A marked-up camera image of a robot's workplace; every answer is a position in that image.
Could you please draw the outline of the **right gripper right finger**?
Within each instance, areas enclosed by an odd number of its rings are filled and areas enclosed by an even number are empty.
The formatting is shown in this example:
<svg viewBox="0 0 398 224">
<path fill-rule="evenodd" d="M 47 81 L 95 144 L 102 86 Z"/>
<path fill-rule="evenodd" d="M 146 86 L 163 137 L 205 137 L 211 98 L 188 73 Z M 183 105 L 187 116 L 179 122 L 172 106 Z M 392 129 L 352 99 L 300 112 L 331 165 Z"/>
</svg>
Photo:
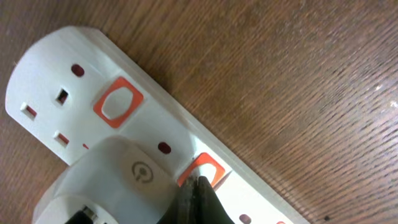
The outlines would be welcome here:
<svg viewBox="0 0 398 224">
<path fill-rule="evenodd" d="M 195 221 L 199 224 L 234 224 L 204 176 L 196 180 Z"/>
</svg>

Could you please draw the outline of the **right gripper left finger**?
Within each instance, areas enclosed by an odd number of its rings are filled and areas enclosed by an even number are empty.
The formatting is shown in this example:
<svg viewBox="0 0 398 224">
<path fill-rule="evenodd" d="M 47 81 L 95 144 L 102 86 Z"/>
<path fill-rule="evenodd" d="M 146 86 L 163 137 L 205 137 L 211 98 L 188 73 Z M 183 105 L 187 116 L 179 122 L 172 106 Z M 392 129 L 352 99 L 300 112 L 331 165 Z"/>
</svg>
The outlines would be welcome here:
<svg viewBox="0 0 398 224">
<path fill-rule="evenodd" d="M 175 198 L 157 224 L 196 223 L 196 186 L 197 179 L 189 177 L 178 189 Z"/>
</svg>

